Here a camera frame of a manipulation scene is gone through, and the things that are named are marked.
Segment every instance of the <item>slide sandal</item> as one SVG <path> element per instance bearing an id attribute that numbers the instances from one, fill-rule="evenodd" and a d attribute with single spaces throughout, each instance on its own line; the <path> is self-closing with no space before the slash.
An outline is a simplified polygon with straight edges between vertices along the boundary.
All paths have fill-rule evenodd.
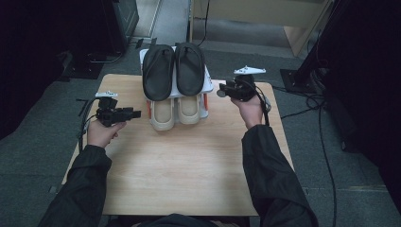
<path id="1" fill-rule="evenodd" d="M 157 131 L 167 131 L 173 128 L 174 120 L 174 98 L 163 101 L 152 101 L 150 103 L 150 123 Z"/>
<path id="2" fill-rule="evenodd" d="M 182 96 L 178 98 L 178 117 L 185 125 L 196 124 L 201 119 L 200 95 Z"/>
<path id="3" fill-rule="evenodd" d="M 183 96 L 194 96 L 201 92 L 204 82 L 204 56 L 197 45 L 177 44 L 175 49 L 177 88 Z"/>
<path id="4" fill-rule="evenodd" d="M 174 50 L 169 45 L 156 44 L 144 57 L 142 85 L 145 96 L 162 101 L 171 94 L 174 69 Z"/>

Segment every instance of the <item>person's right hand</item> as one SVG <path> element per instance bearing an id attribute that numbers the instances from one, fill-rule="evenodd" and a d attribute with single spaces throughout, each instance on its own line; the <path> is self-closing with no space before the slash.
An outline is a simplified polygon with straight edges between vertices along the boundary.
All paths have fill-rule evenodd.
<path id="1" fill-rule="evenodd" d="M 99 120 L 92 121 L 88 128 L 88 145 L 106 148 L 118 136 L 118 131 L 124 128 L 127 122 L 120 122 L 110 127 L 103 126 Z"/>
<path id="2" fill-rule="evenodd" d="M 247 129 L 252 128 L 255 125 L 262 124 L 262 107 L 258 96 L 254 96 L 247 102 L 240 101 L 235 98 L 231 98 L 231 101 L 239 108 L 239 113 L 242 119 L 245 121 Z"/>

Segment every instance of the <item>black cable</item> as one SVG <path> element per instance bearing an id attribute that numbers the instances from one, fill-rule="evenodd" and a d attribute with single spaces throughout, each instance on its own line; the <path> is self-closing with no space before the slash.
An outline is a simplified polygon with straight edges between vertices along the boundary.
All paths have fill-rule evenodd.
<path id="1" fill-rule="evenodd" d="M 129 43 L 128 46 L 137 45 L 137 44 L 138 44 L 138 42 L 132 42 L 132 43 Z M 141 46 L 142 46 L 142 45 L 151 45 L 151 44 L 148 44 L 148 43 L 141 43 Z"/>
<path id="2" fill-rule="evenodd" d="M 83 135 L 86 133 L 85 131 L 85 126 L 86 123 L 88 122 L 88 120 L 90 120 L 92 118 L 92 116 L 87 120 L 88 117 L 88 113 L 89 110 L 92 107 L 92 104 L 94 103 L 95 100 L 99 99 L 98 97 L 93 98 L 91 101 L 89 101 L 88 105 L 86 105 L 86 109 L 83 113 L 83 117 L 82 117 L 82 121 L 80 124 L 80 132 L 79 132 L 79 137 L 78 137 L 78 149 L 79 149 L 79 153 L 81 153 L 83 151 Z"/>
<path id="3" fill-rule="evenodd" d="M 203 44 L 203 41 L 206 39 L 206 36 L 207 36 L 207 18 L 209 17 L 209 5 L 210 5 L 210 0 L 207 1 L 206 17 L 204 19 L 204 35 L 203 35 L 203 39 L 201 40 L 200 44 L 198 44 L 198 46 Z"/>
<path id="4" fill-rule="evenodd" d="M 82 116 L 83 112 L 85 111 L 86 105 L 88 105 L 88 101 L 89 101 L 89 100 L 77 98 L 76 101 L 82 101 L 82 102 L 84 102 L 84 103 L 83 103 L 83 106 L 82 106 L 82 108 L 80 109 L 80 112 L 79 112 L 79 114 L 78 114 L 78 116 Z"/>
<path id="5" fill-rule="evenodd" d="M 328 169 L 328 173 L 330 175 L 330 181 L 331 181 L 332 190 L 333 190 L 333 227 L 336 227 L 336 225 L 337 225 L 337 191 L 336 191 L 336 185 L 335 185 L 335 182 L 334 182 L 333 173 L 331 171 L 330 163 L 328 162 L 327 152 L 326 152 L 324 141 L 323 141 L 322 108 L 323 108 L 323 105 L 319 109 L 319 134 L 321 136 L 321 143 L 322 143 L 322 149 L 323 149 L 323 154 L 324 154 L 324 160 L 326 161 L 326 164 L 327 164 L 327 169 Z"/>
<path id="6" fill-rule="evenodd" d="M 334 2 L 335 6 L 333 7 L 332 11 L 330 12 L 330 15 L 329 15 L 329 17 L 327 19 L 327 23 L 330 22 L 331 18 L 333 17 L 334 13 L 337 10 L 337 7 L 339 6 L 339 4 L 340 4 L 340 0 L 337 0 L 337 1 Z M 319 59 L 319 45 L 320 45 L 320 41 L 321 41 L 320 35 L 321 35 L 321 31 L 319 30 L 318 40 L 317 40 L 317 43 L 316 43 L 316 60 L 318 61 L 318 64 L 320 66 L 326 67 L 328 65 L 328 60 L 320 60 Z"/>
<path id="7" fill-rule="evenodd" d="M 118 61 L 122 56 L 123 56 L 123 53 L 120 53 L 120 55 L 118 57 L 116 57 L 115 59 L 110 60 L 110 61 L 89 61 L 89 62 L 90 63 L 113 63 L 113 62 Z"/>
<path id="8" fill-rule="evenodd" d="M 276 90 L 281 91 L 281 92 L 286 92 L 286 93 L 293 94 L 293 95 L 296 95 L 296 96 L 305 96 L 306 97 L 306 106 L 308 107 L 308 109 L 300 111 L 298 113 L 292 113 L 292 114 L 288 114 L 288 115 L 282 116 L 281 119 L 284 119 L 284 118 L 289 117 L 289 116 L 298 115 L 298 114 L 304 114 L 304 113 L 312 111 L 312 110 L 319 110 L 319 135 L 321 137 L 324 160 L 325 160 L 326 165 L 327 165 L 327 170 L 328 170 L 328 173 L 329 173 L 329 176 L 330 176 L 330 181 L 331 181 L 332 190 L 333 190 L 333 224 L 332 224 L 332 226 L 336 227 L 336 225 L 337 225 L 337 191 L 336 191 L 336 184 L 334 182 L 334 177 L 333 177 L 333 173 L 332 173 L 332 170 L 331 170 L 330 163 L 328 162 L 327 152 L 326 152 L 325 144 L 324 144 L 324 140 L 323 140 L 323 130 L 322 130 L 322 108 L 323 108 L 323 106 L 325 104 L 325 101 L 323 101 L 322 103 L 319 103 L 315 99 L 315 98 L 323 98 L 323 96 L 321 96 L 321 95 L 309 96 L 309 95 L 304 94 L 304 93 L 288 92 L 288 91 L 286 91 L 285 88 L 281 88 L 281 87 L 274 87 L 274 86 L 272 86 L 272 87 L 273 87 L 273 89 L 276 89 Z M 315 106 L 311 106 L 309 104 L 309 100 L 313 100 L 316 105 Z"/>
<path id="9" fill-rule="evenodd" d="M 257 92 L 256 88 L 254 88 L 248 81 L 245 81 L 245 80 L 242 80 L 242 79 L 236 79 L 236 80 L 240 81 L 241 83 L 246 84 L 247 86 L 249 86 L 250 88 L 252 88 L 254 90 L 254 92 L 256 93 L 257 97 L 259 97 L 259 100 L 260 100 L 260 106 L 262 108 L 263 115 L 265 116 L 265 124 L 269 126 L 270 125 L 269 116 L 268 116 L 269 111 L 266 108 L 266 97 L 263 94 L 262 90 L 260 90 L 260 88 L 255 86 L 260 91 L 260 93 L 262 94 L 263 98 Z"/>

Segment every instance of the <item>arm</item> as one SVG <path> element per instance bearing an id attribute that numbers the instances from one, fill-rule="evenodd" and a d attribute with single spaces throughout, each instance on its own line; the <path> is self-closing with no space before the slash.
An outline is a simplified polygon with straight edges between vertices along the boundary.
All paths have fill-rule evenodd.
<path id="1" fill-rule="evenodd" d="M 88 130 L 88 145 L 68 171 L 67 182 L 50 203 L 39 226 L 97 226 L 106 198 L 106 177 L 112 165 L 105 147 L 125 123 L 104 128 L 98 121 Z"/>
<path id="2" fill-rule="evenodd" d="M 271 127 L 262 125 L 258 97 L 232 99 L 248 131 L 242 138 L 243 167 L 261 226 L 318 226 L 295 172 Z"/>

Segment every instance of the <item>black jacket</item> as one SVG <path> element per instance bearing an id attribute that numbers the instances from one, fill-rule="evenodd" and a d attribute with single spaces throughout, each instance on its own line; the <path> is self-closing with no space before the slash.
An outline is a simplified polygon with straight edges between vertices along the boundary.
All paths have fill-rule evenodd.
<path id="1" fill-rule="evenodd" d="M 269 126 L 258 125 L 242 138 L 243 166 L 261 226 L 318 226 L 298 179 Z M 112 161 L 104 148 L 86 146 L 67 182 L 50 203 L 39 226 L 98 226 Z M 171 215 L 142 226 L 210 226 Z"/>

